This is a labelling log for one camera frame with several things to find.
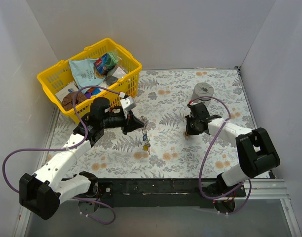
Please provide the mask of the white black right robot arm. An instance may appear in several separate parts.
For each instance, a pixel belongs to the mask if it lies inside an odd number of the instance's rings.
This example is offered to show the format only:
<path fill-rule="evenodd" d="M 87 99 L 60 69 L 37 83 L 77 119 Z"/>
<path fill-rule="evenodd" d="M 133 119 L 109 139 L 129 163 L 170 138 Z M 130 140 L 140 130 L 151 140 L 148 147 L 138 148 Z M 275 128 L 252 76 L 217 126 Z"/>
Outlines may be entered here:
<path fill-rule="evenodd" d="M 186 116 L 188 136 L 206 133 L 221 138 L 237 148 L 238 164 L 217 176 L 208 188 L 222 196 L 230 195 L 239 183 L 261 175 L 280 165 L 279 155 L 264 128 L 250 129 L 227 122 L 219 115 L 210 115 L 204 103 L 188 104 Z"/>

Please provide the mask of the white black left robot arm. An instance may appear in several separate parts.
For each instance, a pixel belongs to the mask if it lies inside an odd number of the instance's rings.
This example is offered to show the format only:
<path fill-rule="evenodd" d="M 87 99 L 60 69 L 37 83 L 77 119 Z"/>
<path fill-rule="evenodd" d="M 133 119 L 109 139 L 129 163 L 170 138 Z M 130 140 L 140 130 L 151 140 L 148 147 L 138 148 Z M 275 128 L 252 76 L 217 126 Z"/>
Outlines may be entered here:
<path fill-rule="evenodd" d="M 131 96 L 125 96 L 120 100 L 120 106 L 113 108 L 107 98 L 94 99 L 90 111 L 81 118 L 63 150 L 34 174 L 26 173 L 20 178 L 20 204 L 47 220 L 54 215 L 59 205 L 75 196 L 96 196 L 99 179 L 94 174 L 83 171 L 71 179 L 63 178 L 72 165 L 104 135 L 105 129 L 120 127 L 122 133 L 127 134 L 142 128 L 144 123 L 132 112 L 135 106 Z"/>

